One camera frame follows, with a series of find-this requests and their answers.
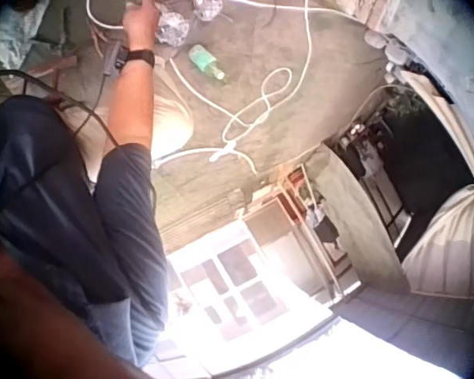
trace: plastic bottle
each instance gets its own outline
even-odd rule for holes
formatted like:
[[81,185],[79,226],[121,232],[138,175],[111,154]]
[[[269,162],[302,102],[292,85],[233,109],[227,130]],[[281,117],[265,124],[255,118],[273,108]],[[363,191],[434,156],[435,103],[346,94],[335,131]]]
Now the plastic bottle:
[[216,58],[202,45],[195,45],[191,47],[190,59],[203,73],[209,75],[210,77],[215,77],[220,81],[224,79],[224,72],[218,68],[216,64]]

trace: man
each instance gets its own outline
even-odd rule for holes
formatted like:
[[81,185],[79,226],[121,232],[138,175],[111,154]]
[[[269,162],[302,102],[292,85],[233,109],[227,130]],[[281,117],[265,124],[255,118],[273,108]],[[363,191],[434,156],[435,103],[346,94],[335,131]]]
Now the man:
[[[130,51],[153,50],[158,17],[153,0],[127,10]],[[117,80],[108,128],[120,147],[108,143],[92,195],[53,108],[30,96],[0,106],[0,351],[29,376],[129,377],[113,355],[144,366],[164,330],[147,54]]]

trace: wristwatch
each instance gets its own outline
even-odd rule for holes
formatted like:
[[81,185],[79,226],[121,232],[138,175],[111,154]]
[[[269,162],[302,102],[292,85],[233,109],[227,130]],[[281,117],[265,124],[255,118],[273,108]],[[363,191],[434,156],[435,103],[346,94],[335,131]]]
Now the wristwatch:
[[129,61],[145,61],[152,68],[155,67],[155,55],[151,50],[129,51],[128,49],[123,48],[116,59],[116,68],[121,70]]

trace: blue cloth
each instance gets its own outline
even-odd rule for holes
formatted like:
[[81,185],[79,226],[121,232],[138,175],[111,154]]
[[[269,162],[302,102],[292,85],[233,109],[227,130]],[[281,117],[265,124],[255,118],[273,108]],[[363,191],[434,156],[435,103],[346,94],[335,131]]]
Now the blue cloth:
[[117,356],[144,366],[167,321],[167,263],[154,220],[150,151],[84,161],[55,110],[31,96],[0,106],[0,240]]

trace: hand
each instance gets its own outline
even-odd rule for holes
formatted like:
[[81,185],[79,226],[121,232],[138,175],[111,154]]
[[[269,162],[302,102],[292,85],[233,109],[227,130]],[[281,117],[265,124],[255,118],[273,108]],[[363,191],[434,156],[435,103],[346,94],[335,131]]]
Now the hand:
[[142,5],[126,3],[123,27],[128,35],[130,50],[153,50],[160,11],[154,0],[142,0]]

